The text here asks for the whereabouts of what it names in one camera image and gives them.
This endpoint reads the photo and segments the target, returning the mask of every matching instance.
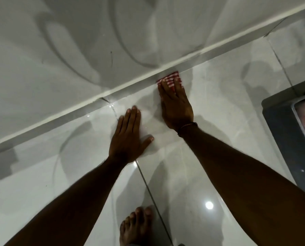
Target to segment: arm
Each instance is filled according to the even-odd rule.
[[[159,87],[163,118],[178,131],[193,121],[184,92]],[[305,245],[305,193],[268,166],[204,133],[194,125],[179,135],[244,231],[260,246]]]
[[[48,204],[6,245],[84,245],[121,170],[153,140],[140,143],[140,120],[136,107],[127,110],[118,120],[107,160]]]

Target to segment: bright light spot on floor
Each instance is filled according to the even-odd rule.
[[[213,207],[214,207],[214,205],[213,205],[213,203],[212,203],[211,201],[206,202],[205,206],[206,206],[206,208],[207,208],[208,210],[211,210],[211,209],[213,209]]]

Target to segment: red and white gingham cloth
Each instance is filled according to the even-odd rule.
[[[174,79],[175,79],[175,78],[177,78],[178,81],[179,81],[179,83],[180,83],[180,85],[182,85],[182,84],[181,84],[181,83],[182,83],[182,80],[181,80],[181,78],[180,78],[180,76],[179,76],[179,72],[178,72],[178,71],[173,72],[172,74],[170,74],[170,75],[168,75],[168,76],[166,76],[166,77],[164,77],[164,78],[159,79],[156,83],[157,83],[157,85],[161,85],[163,79],[166,79],[166,81],[167,81],[167,86],[170,87],[170,88],[172,89],[172,91],[175,92],[175,87],[174,87]]]

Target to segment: forearm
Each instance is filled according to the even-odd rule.
[[[84,245],[124,165],[108,158],[48,204],[6,245]]]
[[[181,136],[235,219],[258,245],[305,243],[303,191],[195,126],[184,127]]]

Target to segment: foot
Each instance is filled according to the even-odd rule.
[[[147,207],[135,209],[122,223],[120,227],[119,244],[127,246],[131,243],[140,246],[147,246],[151,233],[151,223],[153,220],[153,212]]]

